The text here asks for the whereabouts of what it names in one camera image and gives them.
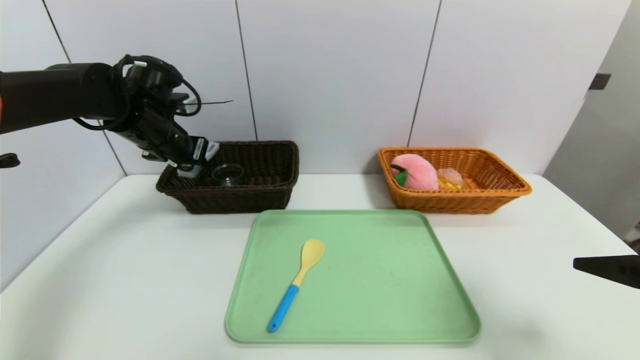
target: blue spoon handle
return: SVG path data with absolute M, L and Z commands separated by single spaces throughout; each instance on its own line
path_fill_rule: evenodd
M 287 289 L 287 293 L 284 294 L 284 297 L 282 298 L 282 301 L 280 302 L 280 305 L 278 306 L 276 313 L 273 314 L 273 318 L 269 323 L 269 329 L 268 329 L 269 332 L 278 331 L 278 329 L 280 328 L 280 325 L 282 325 L 284 316 L 287 314 L 287 311 L 289 310 L 289 306 L 291 306 L 291 303 L 293 302 L 293 299 L 296 297 L 296 294 L 298 293 L 299 289 L 300 289 L 299 287 L 293 284 L 289 286 L 289 289 Z

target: green tray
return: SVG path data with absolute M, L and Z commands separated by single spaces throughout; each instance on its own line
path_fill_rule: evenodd
M 324 256 L 269 333 L 310 238 Z M 243 343 L 462 343 L 480 319 L 421 213 L 269 210 L 253 222 L 225 328 Z

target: black bracket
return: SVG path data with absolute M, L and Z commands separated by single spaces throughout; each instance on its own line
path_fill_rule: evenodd
M 13 152 L 0 155 L 0 168 L 10 168 L 20 165 L 18 156 Z
M 589 85 L 589 90 L 604 90 L 609 83 L 609 79 L 611 79 L 611 74 L 602 74 L 599 72 L 593 78 L 591 85 Z
M 575 258 L 573 268 L 640 289 L 640 255 Z

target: black cable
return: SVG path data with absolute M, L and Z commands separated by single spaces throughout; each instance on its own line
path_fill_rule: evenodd
M 234 102 L 234 100 L 227 100 L 227 101 L 214 101 L 214 102 L 203 102 L 203 105 L 211 105 L 211 104 L 226 104 L 228 102 Z M 181 104 L 182 106 L 192 106 L 195 104 Z
M 198 94 L 196 89 L 194 89 L 193 86 L 191 86 L 191 84 L 189 84 L 189 81 L 187 81 L 186 79 L 182 79 L 182 83 L 189 90 L 191 90 L 191 92 L 193 92 L 193 95 L 196 97 L 196 101 L 197 101 L 198 107 L 196 108 L 196 110 L 192 111 L 191 113 L 186 113 L 186 114 L 185 113 L 176 113 L 176 115 L 183 116 L 183 117 L 195 116 L 202 109 L 202 99 L 200 98 L 200 94 Z
M 110 122 L 109 124 L 100 125 L 100 126 L 91 125 L 91 124 L 87 123 L 86 121 L 84 121 L 81 118 L 74 118 L 73 120 L 75 122 L 77 122 L 78 124 L 80 124 L 81 126 L 87 128 L 89 130 L 95 130 L 95 131 L 113 129 L 114 127 L 119 126 L 120 124 L 122 124 L 127 119 L 127 117 L 129 116 L 129 111 L 131 110 L 131 100 L 129 99 L 129 94 L 127 94 L 125 92 L 126 91 L 126 84 L 125 84 L 125 78 L 122 75 L 122 70 L 123 70 L 125 65 L 132 65 L 135 61 L 144 62 L 144 63 L 150 65 L 151 67 L 158 68 L 160 71 L 172 72 L 175 69 L 175 68 L 172 68 L 170 65 L 165 64 L 161 60 L 156 60 L 154 58 L 149 58 L 149 57 L 146 57 L 146 56 L 131 56 L 131 55 L 127 54 L 120 61 L 118 61 L 118 63 L 114 66 L 115 73 L 113 74 L 114 78 L 117 78 L 120 91 L 122 92 L 122 98 L 124 99 L 124 103 L 125 103 L 125 111 L 124 111 L 123 115 L 118 120 L 116 120 L 114 122 Z M 182 116 L 182 117 L 195 116 L 202 109 L 202 99 L 200 98 L 200 94 L 198 94 L 196 89 L 193 87 L 193 85 L 191 85 L 191 83 L 189 83 L 189 81 L 187 81 L 184 78 L 182 78 L 181 81 L 191 92 L 193 92 L 193 95 L 196 97 L 196 105 L 197 105 L 197 107 L 196 107 L 196 110 L 192 111 L 191 113 L 176 113 L 175 115 Z M 207 102 L 206 104 L 225 104 L 227 102 L 232 102 L 232 101 L 233 100 L 221 101 L 221 102 Z

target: black wicker basket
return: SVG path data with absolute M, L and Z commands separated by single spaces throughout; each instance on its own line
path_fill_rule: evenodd
M 156 189 L 176 198 L 192 214 L 259 213 L 284 209 L 298 180 L 298 146 L 290 141 L 221 142 L 210 168 L 240 164 L 245 185 L 210 185 L 206 171 L 194 178 L 179 177 L 167 166 Z

